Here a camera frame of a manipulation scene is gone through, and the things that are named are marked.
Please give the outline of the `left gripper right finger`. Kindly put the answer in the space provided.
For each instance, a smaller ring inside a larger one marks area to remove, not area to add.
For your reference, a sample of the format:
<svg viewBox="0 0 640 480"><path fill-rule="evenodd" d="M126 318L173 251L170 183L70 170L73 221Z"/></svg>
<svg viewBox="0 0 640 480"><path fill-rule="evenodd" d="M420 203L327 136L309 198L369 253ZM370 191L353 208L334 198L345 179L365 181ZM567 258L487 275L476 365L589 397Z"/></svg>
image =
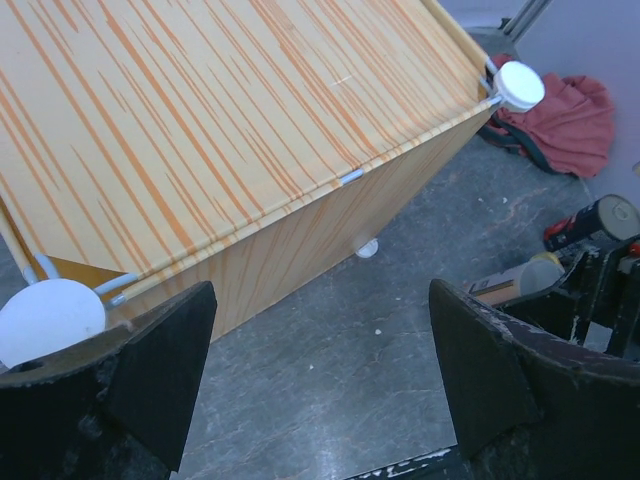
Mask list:
<svg viewBox="0 0 640 480"><path fill-rule="evenodd" d="M430 284L429 310L474 478L638 478L638 364L562 340L443 280Z"/></svg>

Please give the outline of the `white-lid cylindrical can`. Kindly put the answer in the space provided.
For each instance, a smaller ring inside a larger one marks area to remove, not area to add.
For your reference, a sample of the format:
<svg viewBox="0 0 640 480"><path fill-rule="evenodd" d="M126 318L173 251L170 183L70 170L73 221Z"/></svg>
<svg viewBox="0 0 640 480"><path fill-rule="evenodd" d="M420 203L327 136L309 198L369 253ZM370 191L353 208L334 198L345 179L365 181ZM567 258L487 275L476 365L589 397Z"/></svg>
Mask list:
<svg viewBox="0 0 640 480"><path fill-rule="evenodd" d="M540 292L556 283L565 269L550 259L535 258L517 267L470 282L463 290L495 306Z"/></svg>

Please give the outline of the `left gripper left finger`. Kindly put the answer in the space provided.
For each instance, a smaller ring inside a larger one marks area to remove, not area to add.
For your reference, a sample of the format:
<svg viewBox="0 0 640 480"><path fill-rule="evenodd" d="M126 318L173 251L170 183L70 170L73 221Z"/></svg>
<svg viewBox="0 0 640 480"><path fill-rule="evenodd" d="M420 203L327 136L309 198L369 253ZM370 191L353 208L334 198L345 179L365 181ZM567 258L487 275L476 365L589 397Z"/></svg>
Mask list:
<svg viewBox="0 0 640 480"><path fill-rule="evenodd" d="M199 282L1 375L4 479L167 479L179 470L217 299Z"/></svg>

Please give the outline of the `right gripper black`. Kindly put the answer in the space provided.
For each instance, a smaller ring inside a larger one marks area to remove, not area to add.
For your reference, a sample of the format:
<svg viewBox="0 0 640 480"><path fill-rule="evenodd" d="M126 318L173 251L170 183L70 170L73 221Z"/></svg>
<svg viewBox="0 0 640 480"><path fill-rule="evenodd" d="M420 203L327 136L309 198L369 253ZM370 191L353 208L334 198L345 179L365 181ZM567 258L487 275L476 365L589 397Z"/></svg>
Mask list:
<svg viewBox="0 0 640 480"><path fill-rule="evenodd" d="M590 247L554 285L499 304L497 310L585 347L589 328L610 330L604 352L639 358L639 238Z"/></svg>

